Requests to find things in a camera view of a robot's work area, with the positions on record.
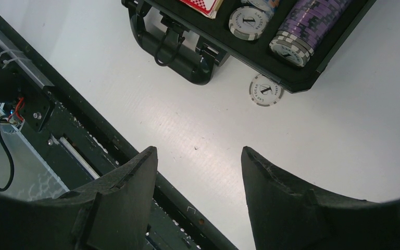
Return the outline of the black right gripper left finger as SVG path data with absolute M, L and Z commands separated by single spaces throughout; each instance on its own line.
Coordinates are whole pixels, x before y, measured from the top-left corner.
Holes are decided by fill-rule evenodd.
M 150 146 L 55 199 L 0 195 L 0 249 L 142 249 L 157 166 Z

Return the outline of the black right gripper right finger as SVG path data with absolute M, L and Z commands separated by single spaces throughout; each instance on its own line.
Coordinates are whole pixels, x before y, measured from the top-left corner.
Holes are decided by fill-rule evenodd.
M 248 146 L 241 166 L 257 249 L 400 249 L 400 198 L 375 203 L 336 194 Z

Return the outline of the white poker chip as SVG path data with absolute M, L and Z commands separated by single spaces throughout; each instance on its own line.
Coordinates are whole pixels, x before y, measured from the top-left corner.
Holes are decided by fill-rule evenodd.
M 245 41 L 257 40 L 267 27 L 269 17 L 252 6 L 237 8 L 229 18 L 229 30 L 237 38 Z
M 249 85 L 251 100 L 261 107 L 273 106 L 282 98 L 283 93 L 280 85 L 262 74 L 254 77 Z

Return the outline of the red playing card deck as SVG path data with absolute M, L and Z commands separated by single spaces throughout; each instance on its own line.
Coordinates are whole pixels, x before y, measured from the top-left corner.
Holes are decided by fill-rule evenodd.
M 223 0 L 180 0 L 209 19 L 215 19 Z

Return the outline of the black poker chip case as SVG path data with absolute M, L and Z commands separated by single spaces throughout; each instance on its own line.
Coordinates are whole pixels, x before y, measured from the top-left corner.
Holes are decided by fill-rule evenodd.
M 290 93 L 309 90 L 373 1 L 122 1 L 138 45 L 189 82 L 233 56 Z

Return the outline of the blue purple poker chip row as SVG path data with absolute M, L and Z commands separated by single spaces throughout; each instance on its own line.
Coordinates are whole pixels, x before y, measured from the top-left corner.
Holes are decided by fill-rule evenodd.
M 351 1 L 297 1 L 271 40 L 270 50 L 304 67 Z

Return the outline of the white poker chip in case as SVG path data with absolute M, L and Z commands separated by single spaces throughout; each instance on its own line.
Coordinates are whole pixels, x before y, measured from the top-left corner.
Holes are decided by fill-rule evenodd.
M 237 8 L 229 18 L 229 30 L 237 38 L 245 41 L 257 40 L 267 27 L 269 17 L 252 6 Z

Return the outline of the orange blue poker chip row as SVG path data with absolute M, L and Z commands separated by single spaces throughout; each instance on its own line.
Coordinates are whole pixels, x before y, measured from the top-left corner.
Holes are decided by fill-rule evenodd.
M 249 3 L 262 11 L 274 13 L 278 9 L 281 0 L 246 0 L 242 2 Z

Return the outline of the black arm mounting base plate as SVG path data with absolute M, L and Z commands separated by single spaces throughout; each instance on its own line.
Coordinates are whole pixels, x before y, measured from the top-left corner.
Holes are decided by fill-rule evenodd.
M 0 69 L 21 76 L 17 99 L 0 103 L 0 135 L 19 135 L 64 193 L 126 164 L 135 150 L 0 16 Z M 0 195 L 10 181 L 0 186 Z M 158 171 L 142 249 L 234 249 Z

